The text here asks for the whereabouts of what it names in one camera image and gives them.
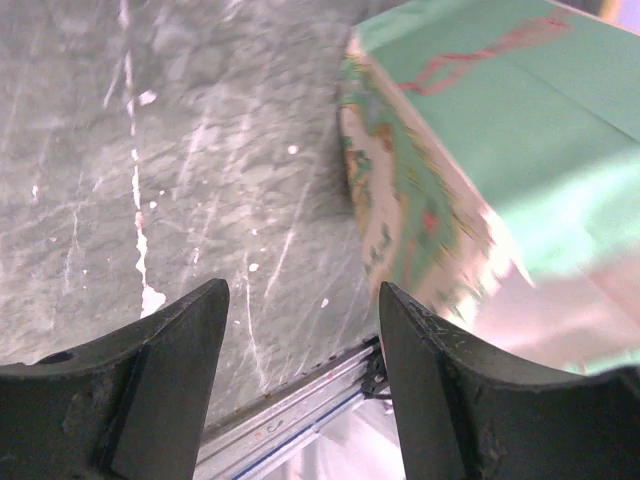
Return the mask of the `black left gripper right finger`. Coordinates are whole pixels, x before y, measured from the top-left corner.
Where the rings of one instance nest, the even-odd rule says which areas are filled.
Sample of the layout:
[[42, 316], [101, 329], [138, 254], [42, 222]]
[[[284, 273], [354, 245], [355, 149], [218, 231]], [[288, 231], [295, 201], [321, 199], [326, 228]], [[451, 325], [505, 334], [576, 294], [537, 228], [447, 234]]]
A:
[[549, 368], [442, 319], [392, 283], [381, 345], [410, 479], [635, 479], [639, 371]]

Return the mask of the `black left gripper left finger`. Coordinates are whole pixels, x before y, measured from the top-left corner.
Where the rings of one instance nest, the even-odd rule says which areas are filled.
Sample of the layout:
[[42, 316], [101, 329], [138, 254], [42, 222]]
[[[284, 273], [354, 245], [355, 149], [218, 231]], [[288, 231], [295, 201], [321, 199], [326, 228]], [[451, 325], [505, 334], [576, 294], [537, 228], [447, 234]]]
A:
[[141, 320], [1, 369], [5, 479], [189, 479], [224, 338], [210, 280]]

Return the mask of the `green patterned paper bag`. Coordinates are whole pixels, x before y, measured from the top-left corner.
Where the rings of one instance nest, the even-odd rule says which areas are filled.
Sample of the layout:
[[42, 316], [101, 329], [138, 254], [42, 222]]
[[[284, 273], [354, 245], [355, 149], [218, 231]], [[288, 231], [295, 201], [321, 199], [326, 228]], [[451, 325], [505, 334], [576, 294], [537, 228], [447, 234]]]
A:
[[340, 123], [369, 288], [529, 360], [639, 361], [639, 30], [557, 1], [357, 25]]

